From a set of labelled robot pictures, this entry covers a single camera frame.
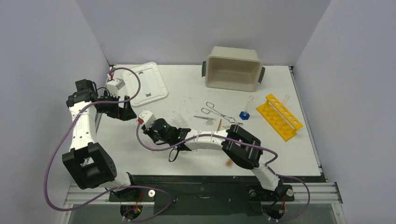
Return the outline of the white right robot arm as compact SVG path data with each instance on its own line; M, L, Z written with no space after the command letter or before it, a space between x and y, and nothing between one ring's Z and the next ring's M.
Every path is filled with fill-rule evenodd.
M165 119L138 119L138 128L151 138L155 145L166 145L164 150L192 152L216 150L224 152L240 168L250 170L263 188L264 195L276 199L282 193L280 179L269 167L277 153L261 146L260 140L239 125L220 131L204 132L190 128L177 128Z

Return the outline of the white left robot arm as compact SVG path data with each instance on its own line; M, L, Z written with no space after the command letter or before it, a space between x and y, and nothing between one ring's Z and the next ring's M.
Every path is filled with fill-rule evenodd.
M137 117L129 103L119 103L119 90L124 86L121 79L111 80L100 96L93 81L83 79L76 82L76 92L66 101L75 125L69 152L62 155L62 162L81 189L101 186L120 190L122 187L121 195L133 201L139 196L139 187L133 184L128 172L117 171L113 159L96 138L97 113L122 121Z

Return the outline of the yellow test tube rack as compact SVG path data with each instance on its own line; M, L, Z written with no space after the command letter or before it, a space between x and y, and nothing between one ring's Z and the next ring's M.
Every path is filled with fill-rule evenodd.
M266 102L256 110L285 142L295 137L297 131L303 127L303 124L273 94L267 95Z

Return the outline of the large clear test tube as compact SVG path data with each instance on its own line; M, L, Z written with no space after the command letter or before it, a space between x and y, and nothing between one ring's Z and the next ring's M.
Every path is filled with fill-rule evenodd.
M289 98L290 98L290 95L286 94L285 97L282 100L282 105L283 106L287 105L287 102L288 102Z

